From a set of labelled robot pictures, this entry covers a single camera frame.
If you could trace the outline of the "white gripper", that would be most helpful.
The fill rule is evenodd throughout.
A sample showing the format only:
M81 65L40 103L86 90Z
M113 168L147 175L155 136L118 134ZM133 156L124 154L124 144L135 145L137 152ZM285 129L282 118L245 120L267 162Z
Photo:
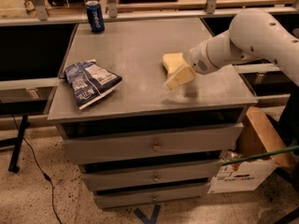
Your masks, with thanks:
M207 75L218 71L229 64L230 39L226 36L215 36L191 48L187 52L188 64L178 67L170 67L167 70L167 80L164 86L173 90L195 79L195 71L201 75Z

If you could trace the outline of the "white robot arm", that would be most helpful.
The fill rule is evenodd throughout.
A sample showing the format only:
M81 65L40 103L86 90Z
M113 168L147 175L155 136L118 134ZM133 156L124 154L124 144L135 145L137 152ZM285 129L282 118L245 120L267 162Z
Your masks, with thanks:
M184 53L166 53L165 87L173 90L228 64L266 59L292 82L299 85L299 40L271 14L259 8L247 8L232 19L229 29L196 45Z

